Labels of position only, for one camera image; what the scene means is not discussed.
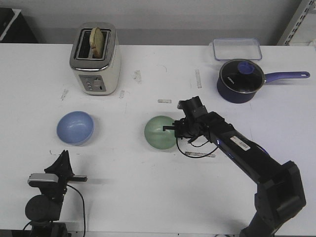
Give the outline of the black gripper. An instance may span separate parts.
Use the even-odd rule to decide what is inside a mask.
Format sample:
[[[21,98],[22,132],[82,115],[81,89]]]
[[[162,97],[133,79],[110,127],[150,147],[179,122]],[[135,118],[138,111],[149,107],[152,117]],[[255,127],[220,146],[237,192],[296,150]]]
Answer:
[[[59,178],[57,184],[40,188],[41,193],[48,198],[63,198],[67,192],[69,182],[87,181],[87,176],[73,173],[68,150],[64,150],[58,159],[44,171],[45,173],[56,174]]]
[[[190,121],[188,118],[182,118],[174,121],[174,126],[164,125],[163,131],[174,130],[176,138],[189,139],[188,142],[193,142],[197,138],[203,136],[209,141],[208,125],[206,118],[198,118],[195,121]]]

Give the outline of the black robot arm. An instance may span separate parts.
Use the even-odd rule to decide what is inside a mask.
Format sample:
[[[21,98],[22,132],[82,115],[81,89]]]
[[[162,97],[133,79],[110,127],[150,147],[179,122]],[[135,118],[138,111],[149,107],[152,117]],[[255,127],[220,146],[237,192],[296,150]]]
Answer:
[[[186,138],[189,143],[204,136],[257,184],[256,213],[241,230],[241,237],[273,237],[306,205],[300,170],[294,162],[279,164],[219,114],[208,112],[198,96],[179,101],[177,107],[185,117],[163,126],[164,130],[174,130],[177,139]]]
[[[28,185],[39,188],[41,194],[26,204],[25,215],[32,226],[29,237],[70,237],[66,224],[59,222],[67,188],[76,188],[69,182],[86,182],[87,176],[73,173],[69,152],[63,150],[57,160],[43,173],[32,173]]]

